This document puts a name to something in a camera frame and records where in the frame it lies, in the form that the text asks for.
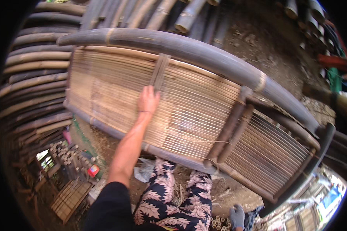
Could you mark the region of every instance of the leaf print pants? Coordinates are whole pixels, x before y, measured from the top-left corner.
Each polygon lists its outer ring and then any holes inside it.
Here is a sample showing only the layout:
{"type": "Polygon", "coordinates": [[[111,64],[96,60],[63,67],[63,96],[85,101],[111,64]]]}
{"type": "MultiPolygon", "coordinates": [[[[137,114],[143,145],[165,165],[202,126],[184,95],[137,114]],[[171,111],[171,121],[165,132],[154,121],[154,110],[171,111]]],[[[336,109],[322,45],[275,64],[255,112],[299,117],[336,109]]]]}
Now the leaf print pants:
{"type": "Polygon", "coordinates": [[[134,211],[135,224],[151,222],[178,230],[208,231],[212,214],[211,176],[193,170],[186,197],[179,206],[172,204],[175,164],[157,159],[155,168],[134,211]]]}

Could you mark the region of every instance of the bamboo tube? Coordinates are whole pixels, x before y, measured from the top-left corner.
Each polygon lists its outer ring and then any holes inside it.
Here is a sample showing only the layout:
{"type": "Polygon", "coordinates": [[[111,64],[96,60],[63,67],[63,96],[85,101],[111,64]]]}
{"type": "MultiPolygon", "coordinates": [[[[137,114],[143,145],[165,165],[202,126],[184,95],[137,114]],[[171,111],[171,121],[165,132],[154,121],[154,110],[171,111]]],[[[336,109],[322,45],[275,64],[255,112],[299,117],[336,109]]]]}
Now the bamboo tube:
{"type": "Polygon", "coordinates": [[[60,121],[58,123],[53,123],[51,125],[45,126],[45,127],[41,127],[39,129],[36,130],[36,134],[41,134],[44,132],[47,132],[49,130],[53,130],[55,128],[59,128],[59,127],[66,127],[68,125],[72,124],[72,120],[68,119],[68,120],[64,120],[64,121],[60,121]]]}
{"type": "Polygon", "coordinates": [[[204,30],[206,27],[208,10],[209,10],[209,4],[204,4],[202,10],[199,12],[197,18],[194,21],[193,28],[188,33],[189,38],[202,41],[204,30]]]}
{"type": "Polygon", "coordinates": [[[182,33],[188,33],[205,3],[206,0],[192,0],[189,5],[185,7],[184,11],[181,12],[180,17],[175,23],[175,28],[182,33]]]}
{"type": "Polygon", "coordinates": [[[203,42],[207,44],[212,44],[213,34],[216,29],[217,20],[219,17],[220,7],[219,6],[211,6],[209,11],[209,18],[206,30],[203,35],[203,42]]]}
{"type": "Polygon", "coordinates": [[[138,28],[144,15],[149,11],[149,9],[154,5],[157,0],[146,0],[141,7],[136,9],[133,13],[134,17],[129,19],[128,28],[138,28]]]}
{"type": "Polygon", "coordinates": [[[69,24],[78,25],[81,22],[80,16],[68,15],[68,14],[60,14],[54,12],[41,12],[41,13],[33,13],[27,18],[27,22],[32,21],[57,21],[69,24]]]}
{"type": "Polygon", "coordinates": [[[217,27],[215,37],[213,38],[213,45],[220,49],[223,47],[223,42],[227,33],[227,29],[230,26],[235,5],[232,4],[231,6],[224,6],[223,8],[225,8],[225,12],[222,16],[222,20],[220,21],[219,26],[217,27]]]}
{"type": "Polygon", "coordinates": [[[47,3],[47,2],[39,2],[35,7],[35,12],[61,12],[64,14],[71,14],[76,16],[82,16],[86,12],[85,6],[75,5],[75,4],[67,4],[67,3],[47,3]]]}
{"type": "Polygon", "coordinates": [[[48,89],[55,89],[55,88],[65,88],[66,86],[66,81],[56,81],[56,82],[51,82],[51,83],[47,83],[47,84],[41,84],[38,86],[33,86],[33,87],[29,87],[23,90],[18,90],[10,95],[7,95],[5,97],[3,97],[1,100],[4,101],[9,101],[11,99],[14,99],[16,97],[21,97],[23,95],[29,94],[29,93],[33,93],[33,92],[39,92],[42,90],[48,90],[48,89]]]}
{"type": "Polygon", "coordinates": [[[64,51],[39,51],[8,57],[5,66],[13,66],[25,62],[35,62],[42,60],[69,60],[71,52],[64,51]]]}
{"type": "Polygon", "coordinates": [[[23,80],[14,84],[11,84],[3,89],[0,90],[0,98],[9,94],[10,92],[14,92],[16,90],[20,90],[23,88],[28,88],[31,86],[36,86],[40,84],[45,84],[49,82],[55,82],[60,80],[65,80],[68,77],[68,72],[60,73],[60,74],[53,74],[53,75],[45,75],[40,77],[35,77],[28,80],[23,80]]]}
{"type": "Polygon", "coordinates": [[[26,62],[4,69],[3,74],[12,74],[21,71],[34,69],[66,69],[69,66],[69,61],[37,61],[26,62]]]}
{"type": "Polygon", "coordinates": [[[31,46],[26,48],[17,49],[15,51],[12,51],[8,54],[8,57],[14,56],[14,55],[20,55],[20,54],[27,54],[31,52],[38,52],[38,51],[63,51],[63,52],[71,52],[72,46],[64,46],[60,47],[56,44],[51,45],[39,45],[39,46],[31,46]]]}
{"type": "Polygon", "coordinates": [[[163,0],[148,22],[146,29],[158,30],[177,0],[163,0]]]}
{"type": "Polygon", "coordinates": [[[40,103],[43,103],[43,102],[46,102],[46,101],[49,101],[52,99],[58,99],[58,98],[62,98],[62,97],[65,97],[64,92],[53,94],[53,95],[47,95],[47,96],[39,97],[36,99],[31,99],[31,100],[28,100],[25,102],[21,102],[19,104],[10,106],[9,108],[6,108],[6,109],[0,111],[0,119],[6,117],[6,116],[8,116],[8,115],[10,115],[16,111],[19,111],[20,109],[27,108],[27,107],[30,107],[30,106],[33,106],[36,104],[40,104],[40,103]]]}
{"type": "Polygon", "coordinates": [[[32,111],[20,114],[19,116],[15,117],[11,121],[9,121],[8,124],[14,126],[13,124],[15,124],[15,123],[25,122],[25,121],[28,121],[30,119],[44,116],[46,114],[49,114],[51,112],[58,111],[61,109],[64,109],[62,103],[50,105],[50,106],[39,108],[39,109],[35,109],[32,111]]]}
{"type": "Polygon", "coordinates": [[[59,121],[70,119],[70,118],[72,118],[72,113],[71,112],[65,112],[65,113],[56,114],[54,116],[49,116],[49,117],[46,117],[46,118],[38,119],[38,120],[35,120],[35,121],[32,121],[32,122],[26,123],[24,125],[21,125],[21,126],[17,127],[13,131],[13,133],[14,134],[18,134],[20,132],[25,132],[25,131],[30,130],[30,129],[43,127],[43,126],[49,125],[51,123],[56,123],[56,122],[59,122],[59,121]]]}
{"type": "Polygon", "coordinates": [[[127,8],[127,4],[128,3],[130,3],[130,2],[132,2],[132,3],[136,3],[136,0],[121,0],[120,1],[120,5],[118,6],[118,9],[117,9],[117,11],[116,11],[116,13],[115,13],[115,15],[114,15],[114,19],[112,20],[112,23],[111,23],[111,28],[113,28],[113,27],[117,27],[118,26],[118,24],[120,23],[120,22],[122,22],[121,20],[122,20],[122,18],[124,19],[124,17],[125,17],[125,15],[123,14],[125,11],[126,11],[126,8],[127,8]]]}
{"type": "Polygon", "coordinates": [[[36,33],[74,33],[77,31],[76,27],[30,27],[26,29],[22,29],[18,33],[19,36],[28,35],[28,34],[36,34],[36,33]]]}
{"type": "Polygon", "coordinates": [[[185,2],[182,1],[176,1],[174,6],[172,7],[170,13],[168,14],[168,20],[167,20],[167,31],[168,32],[176,32],[175,28],[175,22],[180,16],[181,11],[184,10],[186,6],[185,2]]]}
{"type": "Polygon", "coordinates": [[[56,41],[58,38],[69,33],[37,33],[22,35],[14,39],[12,46],[23,45],[27,43],[56,41]]]}

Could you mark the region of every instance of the bamboo slat panel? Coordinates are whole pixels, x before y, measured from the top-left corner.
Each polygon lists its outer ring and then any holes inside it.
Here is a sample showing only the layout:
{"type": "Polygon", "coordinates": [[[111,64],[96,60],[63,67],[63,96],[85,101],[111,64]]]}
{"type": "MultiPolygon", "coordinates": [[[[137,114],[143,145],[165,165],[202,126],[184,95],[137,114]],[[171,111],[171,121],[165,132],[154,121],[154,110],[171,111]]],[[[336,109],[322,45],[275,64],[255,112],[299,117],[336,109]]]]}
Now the bamboo slat panel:
{"type": "MultiPolygon", "coordinates": [[[[126,133],[137,118],[136,102],[151,80],[158,55],[115,47],[75,50],[70,104],[126,133]]],[[[240,86],[211,72],[170,59],[161,100],[144,141],[203,160],[237,99],[240,86]]]]}

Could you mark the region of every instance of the leg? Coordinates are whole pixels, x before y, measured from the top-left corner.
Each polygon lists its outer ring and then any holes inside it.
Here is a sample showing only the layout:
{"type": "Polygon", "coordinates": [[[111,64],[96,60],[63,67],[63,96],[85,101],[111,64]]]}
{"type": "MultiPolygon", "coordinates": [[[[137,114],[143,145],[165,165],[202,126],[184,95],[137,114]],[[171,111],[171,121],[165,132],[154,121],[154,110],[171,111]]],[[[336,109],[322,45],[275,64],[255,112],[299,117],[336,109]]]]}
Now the leg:
{"type": "Polygon", "coordinates": [[[166,204],[171,204],[175,185],[175,164],[157,158],[155,168],[134,212],[135,224],[156,222],[167,216],[166,204]]]}

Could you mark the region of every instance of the gray glove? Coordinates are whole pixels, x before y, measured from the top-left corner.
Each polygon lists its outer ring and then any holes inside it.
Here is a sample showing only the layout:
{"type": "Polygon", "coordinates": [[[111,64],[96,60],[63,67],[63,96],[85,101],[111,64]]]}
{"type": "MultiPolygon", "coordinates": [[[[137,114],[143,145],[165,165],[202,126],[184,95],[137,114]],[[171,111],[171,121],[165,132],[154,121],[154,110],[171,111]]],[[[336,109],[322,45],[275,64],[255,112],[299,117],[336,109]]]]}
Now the gray glove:
{"type": "Polygon", "coordinates": [[[237,227],[241,227],[244,230],[244,218],[245,218],[245,214],[244,214],[243,208],[240,205],[236,204],[234,205],[233,208],[230,208],[229,219],[230,219],[230,223],[233,228],[233,231],[237,227]]]}

